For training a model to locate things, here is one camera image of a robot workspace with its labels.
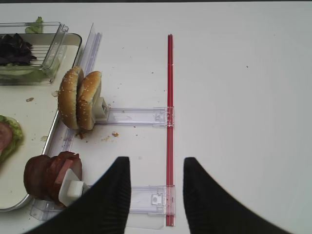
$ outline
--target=clear plastic container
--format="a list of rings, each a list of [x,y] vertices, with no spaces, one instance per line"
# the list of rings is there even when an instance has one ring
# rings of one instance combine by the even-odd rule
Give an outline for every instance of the clear plastic container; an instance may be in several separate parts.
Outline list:
[[[42,26],[42,33],[26,33],[27,27]],[[50,84],[65,54],[63,40],[68,27],[60,22],[0,23],[0,36],[18,33],[32,44],[32,55],[37,57],[30,65],[0,66],[0,85]]]

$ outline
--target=ham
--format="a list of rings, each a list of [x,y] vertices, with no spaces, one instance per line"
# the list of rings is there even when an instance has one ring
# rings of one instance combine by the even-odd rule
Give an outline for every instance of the ham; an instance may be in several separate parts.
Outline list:
[[[66,151],[58,156],[40,155],[28,160],[24,170],[24,185],[28,194],[41,199],[59,201],[59,191],[68,169],[82,180],[82,163],[79,154]]]
[[[12,141],[13,132],[7,123],[0,122],[0,152]]]

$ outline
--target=sesame seed bun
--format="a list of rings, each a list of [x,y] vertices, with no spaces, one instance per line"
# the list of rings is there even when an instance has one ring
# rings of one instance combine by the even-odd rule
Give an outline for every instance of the sesame seed bun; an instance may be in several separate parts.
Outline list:
[[[83,79],[78,92],[78,126],[85,130],[92,130],[96,121],[92,109],[101,93],[101,80],[101,72],[91,72]]]
[[[63,123],[71,129],[79,128],[76,117],[77,89],[83,77],[82,68],[74,67],[64,75],[59,86],[58,111]]]

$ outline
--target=metal tray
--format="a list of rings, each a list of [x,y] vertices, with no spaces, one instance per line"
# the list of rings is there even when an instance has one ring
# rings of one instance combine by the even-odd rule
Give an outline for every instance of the metal tray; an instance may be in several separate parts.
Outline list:
[[[77,63],[81,43],[81,36],[66,35],[64,59],[50,85],[0,86],[0,114],[15,118],[24,132],[22,145],[0,166],[0,212],[18,209],[32,199],[24,188],[24,167],[31,157],[49,151],[58,123],[57,97],[53,94],[66,71]]]

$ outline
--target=red rod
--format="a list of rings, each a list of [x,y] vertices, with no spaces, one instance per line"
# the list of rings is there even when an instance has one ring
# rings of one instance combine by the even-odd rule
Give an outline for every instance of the red rod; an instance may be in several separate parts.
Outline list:
[[[168,35],[168,122],[173,123],[171,108],[174,106],[174,61],[173,61],[173,36]],[[167,186],[174,185],[174,129],[173,126],[167,126]],[[169,212],[174,209],[169,205]],[[174,215],[168,214],[166,217],[166,226],[174,226]]]

